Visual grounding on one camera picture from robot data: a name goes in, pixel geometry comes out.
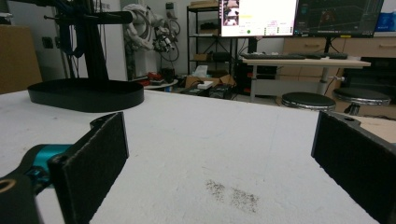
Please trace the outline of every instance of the chair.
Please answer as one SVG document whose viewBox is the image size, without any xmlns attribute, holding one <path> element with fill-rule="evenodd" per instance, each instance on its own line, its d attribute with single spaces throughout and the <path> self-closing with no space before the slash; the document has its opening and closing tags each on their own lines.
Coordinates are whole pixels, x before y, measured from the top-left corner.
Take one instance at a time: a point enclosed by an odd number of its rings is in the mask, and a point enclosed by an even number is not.
<svg viewBox="0 0 396 224">
<path fill-rule="evenodd" d="M 282 105 L 317 111 L 332 111 L 335 101 L 327 96 L 312 92 L 289 92 L 282 95 Z"/>
<path fill-rule="evenodd" d="M 332 92 L 332 96 L 351 105 L 344 111 L 349 115 L 357 115 L 361 105 L 389 105 L 390 98 L 381 92 L 358 88 L 340 88 Z"/>
</svg>

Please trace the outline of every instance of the stool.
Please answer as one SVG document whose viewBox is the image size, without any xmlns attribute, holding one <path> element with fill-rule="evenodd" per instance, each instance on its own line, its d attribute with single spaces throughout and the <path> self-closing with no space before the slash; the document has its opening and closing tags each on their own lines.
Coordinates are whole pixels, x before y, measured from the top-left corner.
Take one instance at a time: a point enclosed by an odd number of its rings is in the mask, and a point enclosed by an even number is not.
<svg viewBox="0 0 396 224">
<path fill-rule="evenodd" d="M 329 97 L 302 91 L 283 94 L 282 105 L 320 111 L 331 111 L 335 109 L 335 101 Z"/>
<path fill-rule="evenodd" d="M 357 115 L 361 105 L 389 105 L 390 98 L 381 92 L 358 88 L 340 88 L 332 92 L 335 98 L 351 103 L 344 111 L 350 115 Z"/>
</svg>

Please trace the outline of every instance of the shelving unit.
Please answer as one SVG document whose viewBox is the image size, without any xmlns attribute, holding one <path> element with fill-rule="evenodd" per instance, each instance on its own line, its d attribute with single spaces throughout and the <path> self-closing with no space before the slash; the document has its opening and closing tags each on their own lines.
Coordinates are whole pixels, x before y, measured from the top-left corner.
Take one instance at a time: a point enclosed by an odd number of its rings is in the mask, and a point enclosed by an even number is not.
<svg viewBox="0 0 396 224">
<path fill-rule="evenodd" d="M 217 70 L 220 67 L 227 67 L 228 72 L 231 74 L 233 69 L 233 45 L 234 41 L 232 38 L 224 38 L 218 35 L 200 34 L 200 13 L 213 12 L 218 13 L 219 7 L 199 7 L 189 8 L 187 7 L 187 57 L 188 57 L 188 74 L 198 66 L 206 64 L 209 66 L 209 70 Z M 210 51 L 213 52 L 228 52 L 230 53 L 230 59 L 226 62 L 214 62 L 209 61 L 197 61 L 193 59 L 194 54 L 207 54 Z"/>
</svg>

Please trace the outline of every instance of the computer monitor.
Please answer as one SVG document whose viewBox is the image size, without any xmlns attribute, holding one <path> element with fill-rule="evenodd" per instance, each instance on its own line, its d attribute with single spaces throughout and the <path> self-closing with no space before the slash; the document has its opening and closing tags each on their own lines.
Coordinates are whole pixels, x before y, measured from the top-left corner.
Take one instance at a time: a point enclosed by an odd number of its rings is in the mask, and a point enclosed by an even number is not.
<svg viewBox="0 0 396 224">
<path fill-rule="evenodd" d="M 384 0 L 300 0 L 294 35 L 373 37 Z"/>
<path fill-rule="evenodd" d="M 296 8 L 297 0 L 219 0 L 219 35 L 292 36 Z"/>
</svg>

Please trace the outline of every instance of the keyboard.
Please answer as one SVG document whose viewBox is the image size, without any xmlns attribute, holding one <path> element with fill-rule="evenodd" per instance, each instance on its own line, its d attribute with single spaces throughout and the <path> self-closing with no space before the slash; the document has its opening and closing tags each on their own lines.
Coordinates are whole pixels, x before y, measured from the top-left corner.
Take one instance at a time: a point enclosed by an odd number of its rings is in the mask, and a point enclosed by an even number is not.
<svg viewBox="0 0 396 224">
<path fill-rule="evenodd" d="M 329 57 L 329 59 L 347 59 L 347 54 L 346 53 L 339 53 L 339 52 L 328 52 L 328 53 L 323 53 L 323 52 L 293 52 L 290 53 L 289 55 L 300 55 L 304 56 L 307 59 L 320 59 L 320 58 L 326 58 Z"/>
<path fill-rule="evenodd" d="M 301 60 L 305 59 L 305 56 L 297 55 L 297 54 L 258 54 L 258 53 L 241 53 L 240 54 L 245 59 L 249 60 Z"/>
</svg>

